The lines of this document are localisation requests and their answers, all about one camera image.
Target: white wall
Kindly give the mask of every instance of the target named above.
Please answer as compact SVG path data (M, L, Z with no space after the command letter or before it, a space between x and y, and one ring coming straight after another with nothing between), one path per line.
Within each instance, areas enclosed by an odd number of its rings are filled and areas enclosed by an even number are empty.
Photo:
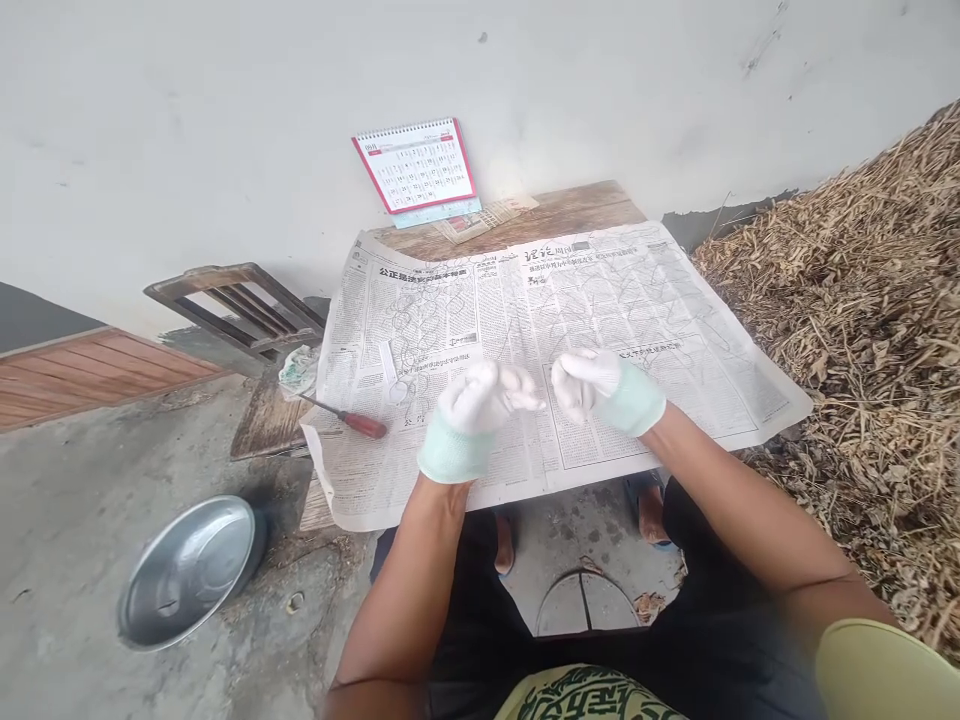
M447 114L485 199L809 188L960 95L958 37L954 0L6 2L0 280L147 336L197 265L327 293L389 224L350 136Z

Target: newspaper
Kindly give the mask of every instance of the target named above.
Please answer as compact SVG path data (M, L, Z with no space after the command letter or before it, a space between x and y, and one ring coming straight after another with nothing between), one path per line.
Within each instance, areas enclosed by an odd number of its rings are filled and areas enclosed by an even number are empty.
M498 433L469 509L658 465L639 440L562 414L550 367L571 348L617 351L728 450L762 443L812 410L656 222L440 263L361 237L330 318L318 397L390 428L372 440L323 411L304 418L320 484L346 530L400 521L437 396L481 358L526 368L546 407L518 412Z
M499 227L508 220L513 220L527 210L532 210L539 205L540 203L529 195L523 195L509 200L487 203L480 212L441 220L433 223L433 226L447 240L454 245L459 245L478 235L483 235L488 230L493 230L493 228Z

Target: wooden door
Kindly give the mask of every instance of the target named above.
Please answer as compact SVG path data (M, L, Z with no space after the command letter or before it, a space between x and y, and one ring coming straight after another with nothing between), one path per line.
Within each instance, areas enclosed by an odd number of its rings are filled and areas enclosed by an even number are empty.
M0 432L226 375L107 328L0 358Z

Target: foot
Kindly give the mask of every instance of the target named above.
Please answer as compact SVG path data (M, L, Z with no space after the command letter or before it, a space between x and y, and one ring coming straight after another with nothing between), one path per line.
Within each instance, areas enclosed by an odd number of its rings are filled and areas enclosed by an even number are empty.
M513 569L515 559L510 521L502 515L497 515L497 558L493 561L493 567L500 575L506 575Z
M650 485L640 491L640 536L651 545L670 542L663 529L663 495L659 485Z

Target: screwdriver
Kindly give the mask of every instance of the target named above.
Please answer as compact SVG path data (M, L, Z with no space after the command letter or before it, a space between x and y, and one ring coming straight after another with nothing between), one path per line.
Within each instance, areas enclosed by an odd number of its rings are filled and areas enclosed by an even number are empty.
M346 410L336 410L329 405L324 405L322 402L314 400L313 398L308 398L306 395L299 395L309 403L313 403L317 407L322 407L324 410L328 410L340 418L341 421L347 424L347 427L352 427L358 433L366 435L367 437L372 437L374 440L379 440L384 435L387 434L387 426L382 422L377 422L373 418L368 418L366 415L357 415L356 413L348 413Z

